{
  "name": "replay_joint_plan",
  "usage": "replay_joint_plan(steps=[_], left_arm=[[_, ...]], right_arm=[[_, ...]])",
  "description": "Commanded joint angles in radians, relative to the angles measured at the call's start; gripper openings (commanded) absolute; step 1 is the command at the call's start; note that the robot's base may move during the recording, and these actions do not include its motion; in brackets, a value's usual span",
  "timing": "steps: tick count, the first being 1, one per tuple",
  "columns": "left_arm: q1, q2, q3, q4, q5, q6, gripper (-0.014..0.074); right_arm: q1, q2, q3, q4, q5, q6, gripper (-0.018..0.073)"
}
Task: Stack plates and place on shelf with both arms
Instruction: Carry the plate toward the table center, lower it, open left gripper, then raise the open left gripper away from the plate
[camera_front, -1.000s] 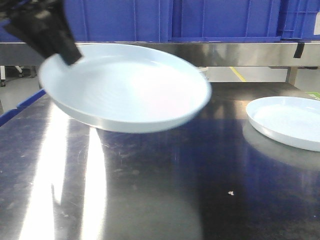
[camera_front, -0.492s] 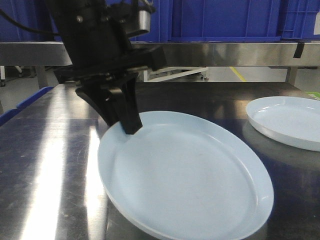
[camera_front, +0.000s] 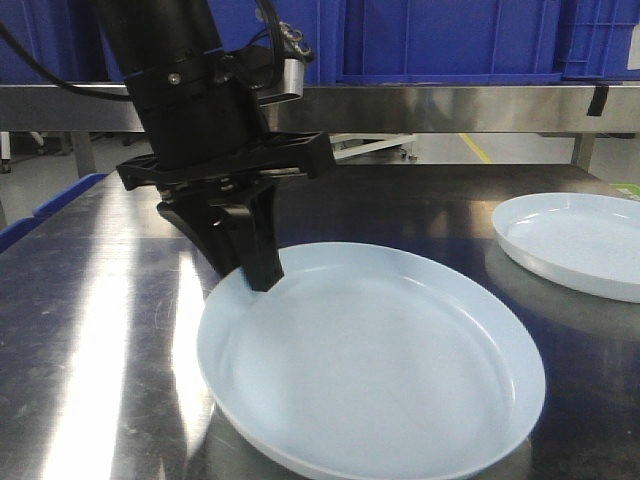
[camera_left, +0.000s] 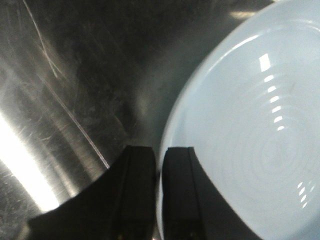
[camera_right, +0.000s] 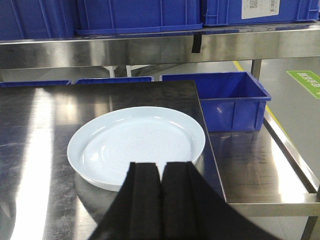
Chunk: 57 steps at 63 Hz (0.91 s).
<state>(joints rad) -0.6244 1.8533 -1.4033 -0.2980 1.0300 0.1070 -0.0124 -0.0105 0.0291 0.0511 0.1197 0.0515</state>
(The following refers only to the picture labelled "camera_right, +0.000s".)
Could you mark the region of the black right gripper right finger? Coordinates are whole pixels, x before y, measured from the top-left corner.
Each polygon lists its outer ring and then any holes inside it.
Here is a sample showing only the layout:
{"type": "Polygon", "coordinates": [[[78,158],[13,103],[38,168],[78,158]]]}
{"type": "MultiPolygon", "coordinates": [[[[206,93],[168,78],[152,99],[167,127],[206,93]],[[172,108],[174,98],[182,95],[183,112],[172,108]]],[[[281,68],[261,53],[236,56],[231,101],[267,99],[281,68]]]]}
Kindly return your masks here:
{"type": "Polygon", "coordinates": [[[275,240],[234,210],[191,162],[169,162],[162,176],[166,240],[275,240]]]}

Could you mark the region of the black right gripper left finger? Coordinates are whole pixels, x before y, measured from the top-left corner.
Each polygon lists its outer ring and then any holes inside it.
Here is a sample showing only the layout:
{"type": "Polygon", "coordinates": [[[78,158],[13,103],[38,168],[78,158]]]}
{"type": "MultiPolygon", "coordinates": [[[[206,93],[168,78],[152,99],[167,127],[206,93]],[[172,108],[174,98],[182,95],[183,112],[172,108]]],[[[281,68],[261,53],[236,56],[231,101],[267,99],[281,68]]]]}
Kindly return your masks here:
{"type": "Polygon", "coordinates": [[[161,183],[154,163],[131,162],[116,198],[90,240],[160,240],[161,183]]]}

